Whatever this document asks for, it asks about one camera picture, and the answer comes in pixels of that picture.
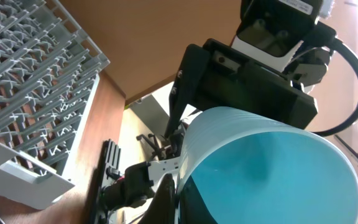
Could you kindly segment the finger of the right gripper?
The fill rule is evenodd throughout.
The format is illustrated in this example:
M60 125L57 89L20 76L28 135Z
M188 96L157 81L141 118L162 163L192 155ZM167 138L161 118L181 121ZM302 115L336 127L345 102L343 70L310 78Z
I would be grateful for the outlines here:
M164 134L166 138L178 127L186 105L190 104L208 67L209 60L209 52L202 47L190 44L186 48L169 95L170 118Z

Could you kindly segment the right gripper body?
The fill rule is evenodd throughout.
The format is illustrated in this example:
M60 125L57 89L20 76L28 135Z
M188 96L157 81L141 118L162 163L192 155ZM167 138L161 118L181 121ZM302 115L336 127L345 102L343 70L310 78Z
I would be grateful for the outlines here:
M203 49L211 59L197 87L199 110L228 106L300 129L318 114L316 100L280 72L214 39Z

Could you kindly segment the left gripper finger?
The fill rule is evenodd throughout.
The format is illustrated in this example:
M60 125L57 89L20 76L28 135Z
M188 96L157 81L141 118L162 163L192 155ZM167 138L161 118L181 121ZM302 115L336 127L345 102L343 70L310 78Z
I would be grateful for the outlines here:
M165 174L157 192L138 224L174 224L175 182L172 174Z

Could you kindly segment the blue cup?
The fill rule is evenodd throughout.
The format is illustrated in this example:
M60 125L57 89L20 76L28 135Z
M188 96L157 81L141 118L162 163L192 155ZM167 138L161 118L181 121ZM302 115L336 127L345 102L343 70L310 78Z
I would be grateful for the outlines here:
M358 222L358 178L338 147L229 107L186 130L177 195L180 223Z

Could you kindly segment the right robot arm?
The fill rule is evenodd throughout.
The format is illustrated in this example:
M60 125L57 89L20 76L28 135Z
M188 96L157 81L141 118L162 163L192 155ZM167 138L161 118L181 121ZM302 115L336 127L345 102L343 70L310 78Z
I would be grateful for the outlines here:
M137 208L150 198L173 204L173 174L184 153L188 127L181 116L187 105L198 112L227 106L305 128L318 109L303 90L307 81L302 66L315 63L315 48L304 44L282 72L214 39L203 46L189 45L169 96L170 117L163 136L167 145L160 147L154 134L140 135L154 150L151 159L120 173L121 150L105 141L95 173L90 222L106 223L120 208Z

